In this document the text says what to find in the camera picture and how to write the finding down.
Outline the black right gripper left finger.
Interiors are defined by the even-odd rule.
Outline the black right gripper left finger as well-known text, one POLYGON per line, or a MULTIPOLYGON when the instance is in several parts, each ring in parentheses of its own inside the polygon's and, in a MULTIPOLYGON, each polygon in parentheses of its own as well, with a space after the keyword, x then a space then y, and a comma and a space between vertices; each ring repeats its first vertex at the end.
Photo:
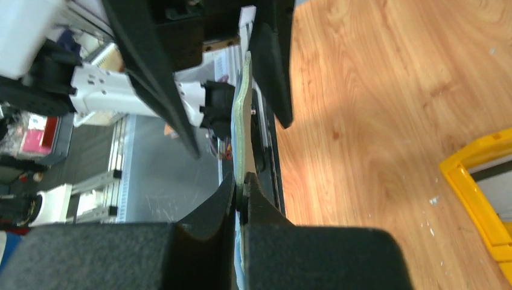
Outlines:
POLYGON ((231 289, 235 181, 177 222, 53 224, 32 229, 2 289, 231 289))

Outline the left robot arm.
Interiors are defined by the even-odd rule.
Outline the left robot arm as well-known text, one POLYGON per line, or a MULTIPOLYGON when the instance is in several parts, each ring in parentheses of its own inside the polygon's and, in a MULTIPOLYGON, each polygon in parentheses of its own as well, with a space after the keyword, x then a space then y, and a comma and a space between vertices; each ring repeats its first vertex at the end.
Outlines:
POLYGON ((232 156, 252 155, 252 84, 257 82, 280 123, 293 121, 290 47, 294 1, 1 2, 1 100, 29 112, 118 111, 157 115, 193 156, 193 129, 230 138, 232 156), (177 82, 203 55, 240 44, 242 12, 255 8, 252 33, 235 85, 177 82), (112 40, 124 62, 115 72, 84 62, 74 47, 48 35, 57 27, 112 40))

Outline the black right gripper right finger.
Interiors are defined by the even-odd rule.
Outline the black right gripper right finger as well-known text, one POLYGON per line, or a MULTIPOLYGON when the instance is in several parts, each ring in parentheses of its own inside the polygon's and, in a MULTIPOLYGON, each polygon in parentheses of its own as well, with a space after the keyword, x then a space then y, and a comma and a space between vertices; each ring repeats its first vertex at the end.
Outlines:
POLYGON ((246 289, 411 289, 403 253, 386 231, 294 225, 261 191, 243 187, 246 289))

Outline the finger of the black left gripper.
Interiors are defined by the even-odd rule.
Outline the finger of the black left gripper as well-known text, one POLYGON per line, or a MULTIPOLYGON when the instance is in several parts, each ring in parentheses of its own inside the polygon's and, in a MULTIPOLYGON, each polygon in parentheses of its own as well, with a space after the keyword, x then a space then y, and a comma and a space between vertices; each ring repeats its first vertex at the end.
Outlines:
POLYGON ((174 68, 156 32, 146 1, 103 1, 110 27, 138 97, 179 135, 194 158, 200 157, 174 80, 174 68))
POLYGON ((284 128, 293 122, 290 47, 294 1, 255 1, 249 41, 253 76, 266 103, 284 128))

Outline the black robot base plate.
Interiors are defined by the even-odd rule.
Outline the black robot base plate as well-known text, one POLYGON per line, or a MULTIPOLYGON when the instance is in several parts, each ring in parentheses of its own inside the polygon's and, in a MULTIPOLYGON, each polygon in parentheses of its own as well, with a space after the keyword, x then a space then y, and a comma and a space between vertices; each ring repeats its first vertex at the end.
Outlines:
POLYGON ((251 141, 263 194, 286 214, 274 113, 258 88, 253 90, 252 97, 251 141))

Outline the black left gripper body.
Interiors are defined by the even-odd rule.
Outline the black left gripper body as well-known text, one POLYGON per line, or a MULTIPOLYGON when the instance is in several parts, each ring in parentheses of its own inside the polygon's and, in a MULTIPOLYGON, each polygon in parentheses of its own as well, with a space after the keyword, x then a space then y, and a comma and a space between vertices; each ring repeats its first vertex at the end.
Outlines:
POLYGON ((150 1, 150 12, 173 70, 200 65, 203 53, 240 43, 242 9, 255 1, 150 1))

